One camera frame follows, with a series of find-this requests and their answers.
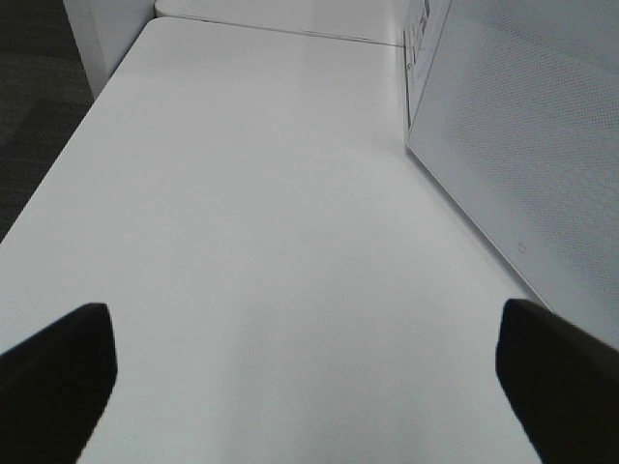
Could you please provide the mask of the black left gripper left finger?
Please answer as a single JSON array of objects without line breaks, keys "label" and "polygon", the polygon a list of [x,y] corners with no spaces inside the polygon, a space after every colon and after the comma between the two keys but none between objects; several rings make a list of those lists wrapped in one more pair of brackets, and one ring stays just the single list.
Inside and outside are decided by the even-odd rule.
[{"label": "black left gripper left finger", "polygon": [[106,304],[69,312],[1,355],[1,461],[75,463],[118,375]]}]

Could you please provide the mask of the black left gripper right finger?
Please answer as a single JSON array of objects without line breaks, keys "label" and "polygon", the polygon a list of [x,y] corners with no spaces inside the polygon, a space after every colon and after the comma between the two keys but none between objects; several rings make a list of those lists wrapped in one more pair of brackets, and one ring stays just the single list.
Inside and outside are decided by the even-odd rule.
[{"label": "black left gripper right finger", "polygon": [[617,462],[617,350],[538,304],[509,299],[495,371],[544,463]]}]

